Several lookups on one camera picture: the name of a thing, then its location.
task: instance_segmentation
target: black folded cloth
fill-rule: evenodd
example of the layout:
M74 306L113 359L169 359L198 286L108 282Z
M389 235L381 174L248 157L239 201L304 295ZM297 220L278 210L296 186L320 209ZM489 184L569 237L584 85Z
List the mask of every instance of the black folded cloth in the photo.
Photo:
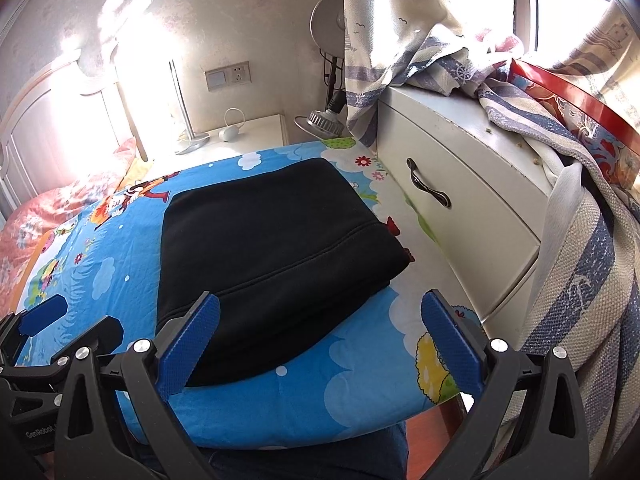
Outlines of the black folded cloth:
M241 380L311 348L408 263L323 158L191 189L164 213L156 330L215 294L220 325L188 385Z

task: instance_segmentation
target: white nightstand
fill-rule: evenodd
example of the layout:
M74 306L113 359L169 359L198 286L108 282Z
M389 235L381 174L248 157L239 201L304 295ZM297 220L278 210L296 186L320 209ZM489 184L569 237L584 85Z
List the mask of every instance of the white nightstand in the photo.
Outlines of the white nightstand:
M515 344L552 190L537 154L490 123L478 101L402 86L381 97L378 156L430 226L488 335ZM414 186L407 158L450 207Z
M268 150L283 145L283 125L281 115L272 115L260 119L247 121L240 134L229 142L223 142L218 137L222 128L211 130L211 140L208 144L185 155L170 153L156 158L146 178L151 180L174 171L194 168L201 164L208 164L223 158L231 158L244 153Z

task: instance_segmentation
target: switch panel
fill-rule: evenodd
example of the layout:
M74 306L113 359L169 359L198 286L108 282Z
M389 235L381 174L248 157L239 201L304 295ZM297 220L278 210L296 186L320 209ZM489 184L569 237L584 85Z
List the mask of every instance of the switch panel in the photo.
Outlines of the switch panel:
M223 86L236 86L251 82L248 61L207 70L204 75L207 80L207 89L210 92Z
M204 73L204 77L207 79L207 88L209 89L209 92L218 87L226 86L224 70L209 70Z

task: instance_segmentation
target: metal screw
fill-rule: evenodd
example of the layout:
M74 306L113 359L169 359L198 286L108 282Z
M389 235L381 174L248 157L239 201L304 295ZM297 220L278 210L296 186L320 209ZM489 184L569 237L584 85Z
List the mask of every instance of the metal screw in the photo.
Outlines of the metal screw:
M506 352L509 345L507 345L506 341L502 339L493 339L491 341L491 348L493 348L496 352Z
M151 341L149 339L138 339L135 343L133 343L133 349L135 352L142 354L142 352L146 352L151 348Z
M89 349L86 346L79 348L76 351L76 359L85 359L89 356Z
M564 348L562 348L561 346L555 346L554 347L554 355L558 359L566 359L566 350Z

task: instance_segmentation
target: pink pillow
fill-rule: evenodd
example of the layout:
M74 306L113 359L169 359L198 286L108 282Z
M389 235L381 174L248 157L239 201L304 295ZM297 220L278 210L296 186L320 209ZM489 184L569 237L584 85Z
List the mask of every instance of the pink pillow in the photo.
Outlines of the pink pillow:
M46 191L9 216L0 232L0 319L9 312L12 291L40 237L88 205L113 194L135 156L136 139L127 139L108 158L102 171Z

